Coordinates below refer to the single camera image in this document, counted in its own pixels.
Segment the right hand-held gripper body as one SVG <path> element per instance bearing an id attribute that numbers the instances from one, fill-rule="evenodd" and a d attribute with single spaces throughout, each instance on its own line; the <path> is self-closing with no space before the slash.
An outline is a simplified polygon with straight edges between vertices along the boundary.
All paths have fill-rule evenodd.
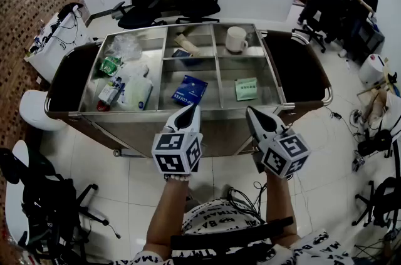
<path id="1" fill-rule="evenodd" d="M 258 172 L 266 169 L 281 179 L 300 170 L 311 154 L 301 134 L 292 129 L 263 135 L 254 149 L 252 156 Z"/>

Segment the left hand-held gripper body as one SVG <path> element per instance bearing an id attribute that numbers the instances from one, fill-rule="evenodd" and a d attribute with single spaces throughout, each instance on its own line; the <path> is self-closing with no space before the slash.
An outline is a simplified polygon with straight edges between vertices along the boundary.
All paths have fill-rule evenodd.
<path id="1" fill-rule="evenodd" d="M 197 170 L 202 156 L 199 131 L 177 131 L 164 127 L 155 134 L 152 157 L 161 174 L 188 175 Z"/>

